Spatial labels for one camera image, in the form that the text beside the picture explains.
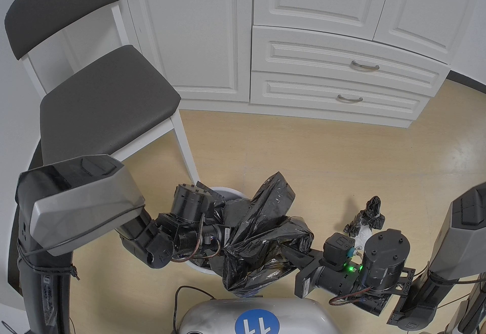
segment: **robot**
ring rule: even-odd
[[[179,185],[171,213],[152,219],[127,168],[108,155],[89,155],[20,175],[18,267],[29,334],[69,333],[70,278],[77,277],[73,251],[115,229],[123,246],[150,268],[183,262],[197,251],[224,249],[231,232],[215,211],[210,191]],[[370,237],[361,263],[352,259],[355,240],[335,233],[323,251],[283,246],[299,270],[300,299],[211,300],[192,308],[180,334],[339,334],[318,303],[304,299],[313,289],[335,294],[332,305],[354,304],[378,316],[392,294],[400,296],[387,324],[420,331],[459,279],[479,274],[445,334],[473,334],[486,300],[486,183],[455,199],[426,268],[405,266],[410,243],[400,230]]]

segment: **gray chair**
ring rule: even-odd
[[[119,0],[15,0],[5,29],[42,98],[44,164],[80,155],[108,154],[119,161],[170,130],[175,131],[191,180],[199,180],[179,114],[180,96],[128,42]],[[122,46],[46,94],[29,51],[83,16],[110,5]]]

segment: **drawer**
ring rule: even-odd
[[[377,42],[269,26],[253,26],[252,70],[349,80],[427,96],[437,93],[449,73],[443,63]]]
[[[316,108],[408,120],[429,97],[346,80],[289,73],[251,73],[252,104]]]

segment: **white logo symbol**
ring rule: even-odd
[[[258,322],[260,324],[260,334],[267,334],[271,330],[270,327],[265,329],[265,322],[263,318],[258,318]],[[248,326],[248,319],[245,319],[243,321],[243,325],[245,326],[245,334],[255,334],[257,332],[255,329],[250,331],[250,328]]]

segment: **cabinet base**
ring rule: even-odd
[[[358,122],[362,124],[380,124],[384,126],[407,128],[413,121],[400,118],[390,118],[378,115],[357,114],[342,111],[318,110],[287,106],[257,105],[249,102],[215,101],[200,99],[183,99],[179,105],[181,110],[205,110],[242,112],[248,114],[282,115],[287,117],[302,117],[316,119],[331,119],[334,121]]]

